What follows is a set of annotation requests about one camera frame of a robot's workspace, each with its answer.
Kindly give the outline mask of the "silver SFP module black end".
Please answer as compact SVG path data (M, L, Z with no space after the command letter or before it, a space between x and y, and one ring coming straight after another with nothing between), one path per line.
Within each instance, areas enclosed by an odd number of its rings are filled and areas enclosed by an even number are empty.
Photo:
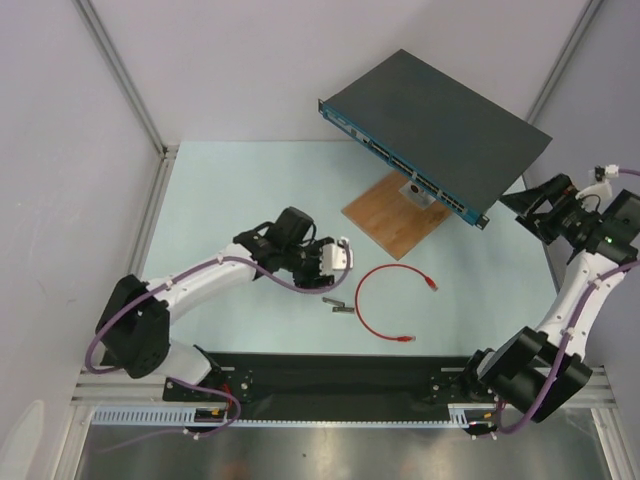
M321 298L321 300L322 300L323 303L332 305L334 307L345 307L346 306L345 302L340 301L340 300L336 300L336 299L333 299L333 298L330 298L330 297L326 297L326 296L323 296Z

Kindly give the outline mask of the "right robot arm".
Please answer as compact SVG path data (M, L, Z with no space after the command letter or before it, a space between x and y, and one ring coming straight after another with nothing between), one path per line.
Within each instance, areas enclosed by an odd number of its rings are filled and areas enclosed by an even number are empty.
M493 394L498 413L506 406L522 417L494 430L512 434L539 423L586 386L590 330L606 299L638 267L639 197L615 193L615 165L598 167L591 184L578 189L565 174L502 197L517 221L544 244L564 239L572 248L562 286L544 319L524 327L499 349L476 352L460 377L463 395L481 402Z

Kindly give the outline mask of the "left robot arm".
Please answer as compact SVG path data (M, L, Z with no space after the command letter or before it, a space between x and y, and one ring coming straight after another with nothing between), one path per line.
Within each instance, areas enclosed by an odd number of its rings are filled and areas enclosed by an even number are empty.
M141 280L133 274L120 279L95 329L111 366L132 379L152 373L185 382L199 400L214 397L220 388L219 368L199 346L171 339L172 325L215 295L253 282L291 274L287 288L320 294L337 284L335 273L349 265L344 244L332 237L317 238L314 220L295 207L284 209L273 222L264 222L236 235L213 257L178 274Z

